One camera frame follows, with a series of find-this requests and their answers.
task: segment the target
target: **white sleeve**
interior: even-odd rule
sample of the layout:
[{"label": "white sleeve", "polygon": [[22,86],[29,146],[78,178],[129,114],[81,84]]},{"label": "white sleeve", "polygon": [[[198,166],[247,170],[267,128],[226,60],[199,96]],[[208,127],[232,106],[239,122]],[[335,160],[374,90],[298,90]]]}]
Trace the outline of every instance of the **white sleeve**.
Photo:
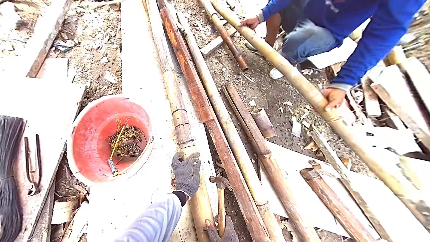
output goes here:
[{"label": "white sleeve", "polygon": [[151,204],[116,242],[168,242],[181,216],[181,201],[167,194]]}]

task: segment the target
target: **jeans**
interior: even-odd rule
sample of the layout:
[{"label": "jeans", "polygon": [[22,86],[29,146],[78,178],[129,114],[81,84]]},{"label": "jeans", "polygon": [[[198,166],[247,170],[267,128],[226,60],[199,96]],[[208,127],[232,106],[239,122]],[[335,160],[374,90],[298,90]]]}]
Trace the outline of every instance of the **jeans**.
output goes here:
[{"label": "jeans", "polygon": [[309,19],[297,23],[293,31],[284,37],[280,54],[292,65],[303,62],[309,56],[328,52],[339,45],[331,32],[316,26]]}]

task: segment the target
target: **white shoe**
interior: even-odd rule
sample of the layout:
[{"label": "white shoe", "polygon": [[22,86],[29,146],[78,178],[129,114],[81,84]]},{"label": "white shoe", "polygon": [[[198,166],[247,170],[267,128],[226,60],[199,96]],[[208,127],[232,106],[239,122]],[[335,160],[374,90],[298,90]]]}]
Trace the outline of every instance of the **white shoe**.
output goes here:
[{"label": "white shoe", "polygon": [[280,71],[278,71],[278,69],[276,69],[276,68],[273,68],[273,69],[270,70],[270,77],[272,79],[279,79],[279,78],[281,78],[283,76],[284,75]]}]

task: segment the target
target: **red bucket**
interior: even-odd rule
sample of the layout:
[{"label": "red bucket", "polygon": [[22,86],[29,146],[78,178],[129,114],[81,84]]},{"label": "red bucket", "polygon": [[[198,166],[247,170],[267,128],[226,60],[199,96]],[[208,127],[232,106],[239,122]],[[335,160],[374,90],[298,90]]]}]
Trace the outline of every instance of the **red bucket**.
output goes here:
[{"label": "red bucket", "polygon": [[[112,176],[108,159],[112,148],[108,137],[117,132],[117,118],[124,124],[136,126],[144,133],[138,143],[143,152],[138,157],[113,156],[119,171]],[[151,120],[145,109],[122,95],[104,96],[89,103],[73,122],[71,138],[67,141],[68,162],[78,180],[91,186],[93,183],[129,178],[146,162],[153,147]]]}]

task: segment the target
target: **hammer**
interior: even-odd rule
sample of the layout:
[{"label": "hammer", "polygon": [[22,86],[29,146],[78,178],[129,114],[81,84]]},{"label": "hammer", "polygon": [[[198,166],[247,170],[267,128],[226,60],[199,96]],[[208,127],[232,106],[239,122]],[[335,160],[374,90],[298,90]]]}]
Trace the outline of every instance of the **hammer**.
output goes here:
[{"label": "hammer", "polygon": [[225,177],[210,176],[209,181],[216,183],[216,187],[218,188],[218,227],[219,236],[222,238],[225,231],[224,188],[227,187],[231,192],[233,191],[233,188]]}]

